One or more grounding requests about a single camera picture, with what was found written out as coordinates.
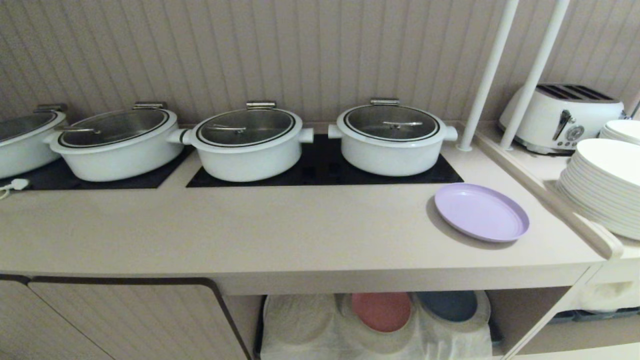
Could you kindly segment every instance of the pink plate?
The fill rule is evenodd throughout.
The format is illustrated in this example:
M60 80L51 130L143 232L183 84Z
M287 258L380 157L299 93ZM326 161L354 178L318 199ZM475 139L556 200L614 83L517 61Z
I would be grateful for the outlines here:
M380 332L398 331L411 317L407 293L355 293L351 307L366 326Z

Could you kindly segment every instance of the stainless steel handle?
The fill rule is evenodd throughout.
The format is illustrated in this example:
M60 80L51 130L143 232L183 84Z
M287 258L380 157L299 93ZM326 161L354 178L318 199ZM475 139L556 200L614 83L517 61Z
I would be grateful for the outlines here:
M64 131L66 133L92 133L99 134L102 131L92 129L90 127L76 127L76 126L56 126L53 128L55 131Z
M394 129L399 129L401 126L419 126L422 125L422 122L393 122L393 121L383 121L384 125L391 125Z
M573 124L575 119L571 116L569 110L563 110L560 114L560 121L558 122L558 127L556 128L556 133L554 133L553 140L556 141L560 137L562 130L567 124Z
M132 109L133 110L167 109L167 105L165 101L136 101Z
M61 102L59 104L39 104L36 107L36 110L33 110L34 113L47 113L50 111L60 111L65 112L67 110L67 104Z
M213 129L213 130L222 130L222 131L235 131L237 134L244 133L244 130L246 130L246 127L230 127L230 126L220 125L220 124L211 124L206 126L206 128Z
M249 100L246 102L246 108L252 109L275 109L276 102L271 100Z
M372 105L398 106L400 105L400 100L396 99L395 97L372 97L369 103Z

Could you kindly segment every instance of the glass lid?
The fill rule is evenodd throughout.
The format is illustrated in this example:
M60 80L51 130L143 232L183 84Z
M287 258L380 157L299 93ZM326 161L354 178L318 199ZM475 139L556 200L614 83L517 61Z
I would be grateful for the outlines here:
M288 133L295 121L288 113L272 109L237 110L209 119L198 139L222 147L251 146Z
M106 113L67 127L59 143L67 147L94 147L122 142L162 126L169 114L162 110L125 110Z
M0 121L0 142L38 129L50 123L56 117L58 117L57 114L53 112L45 112Z
M344 123L351 130L370 138L395 142L425 139L440 129L440 125L431 115L393 105L357 108L347 113Z

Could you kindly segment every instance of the beige wall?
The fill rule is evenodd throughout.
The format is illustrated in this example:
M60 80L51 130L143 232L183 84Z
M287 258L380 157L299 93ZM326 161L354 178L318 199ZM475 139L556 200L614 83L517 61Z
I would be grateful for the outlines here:
M484 120L524 82L552 0L521 0ZM372 95L465 119L504 0L7 0L0 111L67 102L76 120L169 102L184 123L274 99L333 121ZM640 1L574 0L544 81L631 102L640 90Z

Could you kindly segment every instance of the cabinet door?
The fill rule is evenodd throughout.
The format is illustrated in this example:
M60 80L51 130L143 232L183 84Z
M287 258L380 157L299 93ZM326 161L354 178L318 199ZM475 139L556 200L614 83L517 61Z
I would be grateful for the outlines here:
M116 360L246 360L215 285L35 279L29 287Z
M0 359L111 360L23 282L3 278L0 279Z

